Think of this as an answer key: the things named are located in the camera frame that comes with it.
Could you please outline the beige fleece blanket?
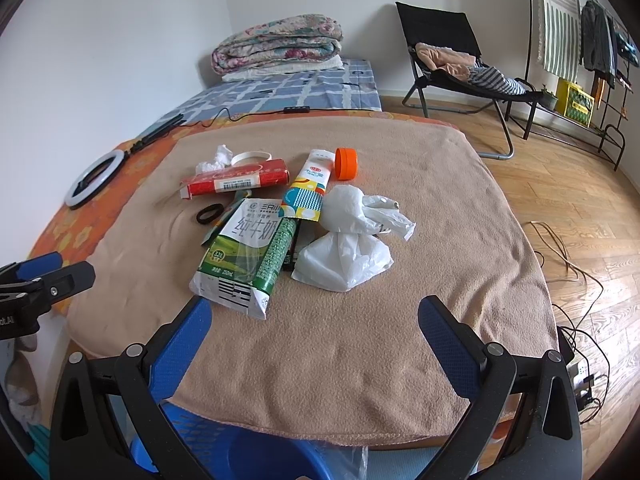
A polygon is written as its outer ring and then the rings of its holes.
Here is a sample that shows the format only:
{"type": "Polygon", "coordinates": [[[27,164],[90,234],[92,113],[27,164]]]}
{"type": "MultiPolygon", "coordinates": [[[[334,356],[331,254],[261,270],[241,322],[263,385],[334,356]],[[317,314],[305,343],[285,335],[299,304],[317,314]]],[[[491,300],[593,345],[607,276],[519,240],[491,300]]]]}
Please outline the beige fleece blanket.
{"type": "Polygon", "coordinates": [[[213,323],[175,404],[293,438],[393,445],[449,434],[466,404],[418,325],[435,295],[481,340],[520,356],[558,344],[532,246],[500,186],[458,129],[356,116],[264,120],[191,134],[143,180],[90,256],[96,281],[67,327],[99,358],[145,342],[190,299],[203,255],[200,204],[180,182],[218,145],[264,150],[292,172],[315,148],[353,148],[355,185],[398,203],[416,226],[384,236],[392,266],[347,288],[304,259],[281,274],[264,318],[213,306],[213,323]]]}

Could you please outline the folded floral quilt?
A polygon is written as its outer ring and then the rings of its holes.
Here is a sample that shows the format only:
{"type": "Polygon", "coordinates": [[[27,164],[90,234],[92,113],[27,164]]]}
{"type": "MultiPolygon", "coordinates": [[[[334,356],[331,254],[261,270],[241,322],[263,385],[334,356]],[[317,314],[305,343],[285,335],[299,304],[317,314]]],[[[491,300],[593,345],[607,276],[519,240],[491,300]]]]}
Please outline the folded floral quilt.
{"type": "Polygon", "coordinates": [[[224,76],[278,64],[326,62],[341,53],[343,29],[323,14],[299,14],[238,32],[213,50],[210,64],[224,76]]]}

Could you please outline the dark hanging jacket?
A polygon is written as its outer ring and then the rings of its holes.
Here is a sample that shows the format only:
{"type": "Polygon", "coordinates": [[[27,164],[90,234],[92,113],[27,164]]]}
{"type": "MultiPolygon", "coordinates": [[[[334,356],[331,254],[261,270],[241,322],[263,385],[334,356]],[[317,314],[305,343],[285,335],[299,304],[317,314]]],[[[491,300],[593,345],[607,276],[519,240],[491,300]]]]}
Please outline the dark hanging jacket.
{"type": "Polygon", "coordinates": [[[582,19],[582,65],[614,88],[617,61],[611,20],[602,6],[594,0],[588,0],[585,3],[580,18],[582,19]]]}

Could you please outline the orange bottle cap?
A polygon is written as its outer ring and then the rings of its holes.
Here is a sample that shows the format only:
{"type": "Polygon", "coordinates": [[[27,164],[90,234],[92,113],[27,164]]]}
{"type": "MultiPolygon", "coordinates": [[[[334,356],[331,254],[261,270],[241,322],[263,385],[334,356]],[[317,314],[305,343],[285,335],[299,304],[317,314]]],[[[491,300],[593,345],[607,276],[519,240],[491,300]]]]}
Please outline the orange bottle cap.
{"type": "Polygon", "coordinates": [[[339,181],[350,181],[357,177],[359,162],[353,148],[337,148],[334,152],[334,176],[339,181]]]}

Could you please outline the white plastic bag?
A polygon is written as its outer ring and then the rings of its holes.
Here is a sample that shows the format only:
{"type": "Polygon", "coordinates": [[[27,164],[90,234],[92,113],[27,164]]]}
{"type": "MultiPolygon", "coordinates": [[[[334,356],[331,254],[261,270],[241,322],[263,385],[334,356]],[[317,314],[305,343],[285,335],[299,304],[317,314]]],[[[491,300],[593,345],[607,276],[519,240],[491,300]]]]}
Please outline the white plastic bag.
{"type": "Polygon", "coordinates": [[[382,234],[410,240],[416,224],[396,200],[367,195],[350,184],[334,185],[322,203],[326,234],[298,253],[292,279],[328,292],[349,292],[394,263],[382,234]]]}

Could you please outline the green white milk carton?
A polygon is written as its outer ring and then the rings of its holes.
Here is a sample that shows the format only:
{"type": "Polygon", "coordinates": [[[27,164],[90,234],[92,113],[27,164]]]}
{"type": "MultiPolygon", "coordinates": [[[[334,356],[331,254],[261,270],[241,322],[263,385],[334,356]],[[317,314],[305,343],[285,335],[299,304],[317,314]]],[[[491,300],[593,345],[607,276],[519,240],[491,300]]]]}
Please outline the green white milk carton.
{"type": "Polygon", "coordinates": [[[296,221],[277,198],[247,198],[208,246],[190,289],[214,304],[263,320],[296,221]]]}

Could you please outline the black tripod pole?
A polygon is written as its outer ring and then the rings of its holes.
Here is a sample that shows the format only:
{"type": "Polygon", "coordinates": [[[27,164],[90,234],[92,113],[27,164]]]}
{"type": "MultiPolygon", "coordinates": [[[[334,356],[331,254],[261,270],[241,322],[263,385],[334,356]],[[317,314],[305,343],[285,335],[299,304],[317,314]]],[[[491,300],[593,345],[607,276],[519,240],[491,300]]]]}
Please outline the black tripod pole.
{"type": "Polygon", "coordinates": [[[177,114],[167,119],[166,122],[154,127],[148,133],[145,133],[143,136],[140,136],[139,139],[135,140],[134,144],[130,146],[130,149],[125,152],[125,158],[129,158],[130,156],[144,150],[147,146],[151,145],[156,140],[167,136],[172,129],[181,126],[183,123],[183,114],[177,114]]]}

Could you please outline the white tissue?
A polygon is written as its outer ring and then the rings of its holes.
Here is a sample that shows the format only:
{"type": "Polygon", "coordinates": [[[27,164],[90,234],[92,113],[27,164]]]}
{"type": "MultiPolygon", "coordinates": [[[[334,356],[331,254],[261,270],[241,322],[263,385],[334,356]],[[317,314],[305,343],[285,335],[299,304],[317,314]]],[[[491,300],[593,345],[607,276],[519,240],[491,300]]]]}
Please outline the white tissue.
{"type": "Polygon", "coordinates": [[[199,162],[195,167],[196,174],[206,174],[206,172],[226,169],[232,165],[233,152],[224,144],[217,146],[216,153],[212,159],[199,162]]]}

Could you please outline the striped hanging towel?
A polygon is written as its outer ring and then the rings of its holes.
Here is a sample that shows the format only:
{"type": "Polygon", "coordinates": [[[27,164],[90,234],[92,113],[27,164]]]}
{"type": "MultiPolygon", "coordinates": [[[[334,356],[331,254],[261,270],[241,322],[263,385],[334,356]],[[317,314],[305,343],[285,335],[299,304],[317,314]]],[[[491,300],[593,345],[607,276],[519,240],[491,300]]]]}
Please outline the striped hanging towel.
{"type": "Polygon", "coordinates": [[[558,78],[576,82],[582,47],[579,0],[537,0],[538,61],[558,78]]]}

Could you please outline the colourful snack pouch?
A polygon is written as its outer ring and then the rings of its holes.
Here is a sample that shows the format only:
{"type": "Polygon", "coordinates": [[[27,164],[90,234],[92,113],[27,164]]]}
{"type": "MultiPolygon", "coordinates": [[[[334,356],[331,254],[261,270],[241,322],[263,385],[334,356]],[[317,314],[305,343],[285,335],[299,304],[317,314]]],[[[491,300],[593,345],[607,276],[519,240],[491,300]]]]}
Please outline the colourful snack pouch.
{"type": "Polygon", "coordinates": [[[279,217],[318,222],[335,155],[327,150],[311,150],[302,169],[285,192],[279,217]]]}

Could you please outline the red rectangular box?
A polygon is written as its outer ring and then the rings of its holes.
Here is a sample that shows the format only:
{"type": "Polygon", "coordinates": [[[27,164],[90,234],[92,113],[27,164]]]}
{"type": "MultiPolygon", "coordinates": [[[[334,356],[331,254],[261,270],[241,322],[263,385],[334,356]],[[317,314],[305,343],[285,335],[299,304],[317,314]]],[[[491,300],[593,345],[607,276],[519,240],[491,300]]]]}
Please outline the red rectangular box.
{"type": "Polygon", "coordinates": [[[195,196],[269,188],[286,185],[290,178],[283,159],[271,159],[243,166],[203,172],[180,183],[179,196],[192,200],[195,196]]]}

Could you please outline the black clothes rack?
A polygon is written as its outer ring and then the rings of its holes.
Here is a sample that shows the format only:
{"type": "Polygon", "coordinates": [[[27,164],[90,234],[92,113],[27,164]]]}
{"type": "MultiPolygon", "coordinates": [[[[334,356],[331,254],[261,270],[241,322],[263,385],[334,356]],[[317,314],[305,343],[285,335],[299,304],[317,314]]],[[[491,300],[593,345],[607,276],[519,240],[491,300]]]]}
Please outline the black clothes rack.
{"type": "MultiPolygon", "coordinates": [[[[582,7],[587,1],[579,0],[580,15],[582,15],[582,7]]],[[[634,40],[631,39],[630,32],[628,32],[622,21],[616,18],[611,10],[607,9],[601,0],[594,1],[597,1],[602,6],[613,25],[615,37],[613,44],[617,61],[615,87],[611,88],[596,73],[585,69],[582,65],[582,48],[580,48],[578,78],[573,84],[579,84],[582,90],[594,97],[591,125],[589,127],[579,125],[554,110],[558,100],[555,95],[556,86],[560,79],[555,76],[555,88],[546,92],[548,96],[554,96],[554,104],[552,107],[547,108],[546,112],[554,118],[561,119],[563,122],[568,122],[570,125],[577,127],[579,132],[565,133],[559,131],[558,128],[549,126],[542,129],[539,134],[547,139],[571,145],[596,155],[612,164],[614,168],[618,168],[626,148],[626,138],[623,133],[623,123],[628,120],[626,104],[628,96],[634,93],[634,86],[630,81],[630,72],[639,62],[639,52],[634,40]]],[[[525,77],[529,76],[530,64],[532,64],[533,58],[536,58],[540,68],[546,72],[538,61],[539,27],[537,3],[537,0],[528,0],[529,32],[525,77]]]]}

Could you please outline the black folding chair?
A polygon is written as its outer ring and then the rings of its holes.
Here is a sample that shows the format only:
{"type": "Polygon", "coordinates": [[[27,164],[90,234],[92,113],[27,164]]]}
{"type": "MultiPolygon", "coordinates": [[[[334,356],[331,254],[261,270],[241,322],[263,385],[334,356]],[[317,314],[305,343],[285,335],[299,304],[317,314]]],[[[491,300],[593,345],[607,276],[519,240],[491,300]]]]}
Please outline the black folding chair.
{"type": "Polygon", "coordinates": [[[409,102],[418,98],[416,106],[424,117],[430,116],[424,90],[437,88],[449,92],[485,99],[486,105],[474,110],[462,110],[440,106],[440,112],[459,115],[474,115],[489,107],[497,113],[504,137],[506,151],[483,152],[480,157],[493,160],[509,160],[515,155],[515,148],[508,126],[509,107],[525,103],[529,106],[524,132],[529,133],[542,92],[523,78],[510,78],[496,66],[483,61],[474,30],[463,12],[421,8],[408,3],[396,3],[400,26],[406,40],[410,58],[413,83],[402,99],[404,107],[411,108],[409,102]]]}

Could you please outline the blue patterned mattress sheet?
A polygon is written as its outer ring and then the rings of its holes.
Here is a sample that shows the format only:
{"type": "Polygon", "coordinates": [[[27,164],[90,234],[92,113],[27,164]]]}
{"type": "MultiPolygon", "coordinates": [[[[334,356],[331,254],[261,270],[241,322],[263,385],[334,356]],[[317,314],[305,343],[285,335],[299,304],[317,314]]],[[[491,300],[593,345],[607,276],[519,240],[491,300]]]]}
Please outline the blue patterned mattress sheet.
{"type": "Polygon", "coordinates": [[[160,125],[177,114],[183,114],[187,124],[207,122],[222,108],[243,115],[300,106],[379,112],[382,104],[370,62],[345,58],[341,68],[222,82],[192,96],[156,122],[160,125]]]}

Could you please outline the yellow crate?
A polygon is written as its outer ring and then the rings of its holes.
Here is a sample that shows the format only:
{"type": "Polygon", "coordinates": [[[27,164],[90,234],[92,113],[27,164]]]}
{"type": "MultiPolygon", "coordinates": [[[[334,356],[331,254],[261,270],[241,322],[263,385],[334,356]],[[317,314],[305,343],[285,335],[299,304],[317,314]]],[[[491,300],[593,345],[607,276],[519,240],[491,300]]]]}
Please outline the yellow crate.
{"type": "Polygon", "coordinates": [[[560,78],[556,86],[555,111],[579,125],[591,125],[594,109],[594,97],[582,90],[579,84],[560,78]]]}

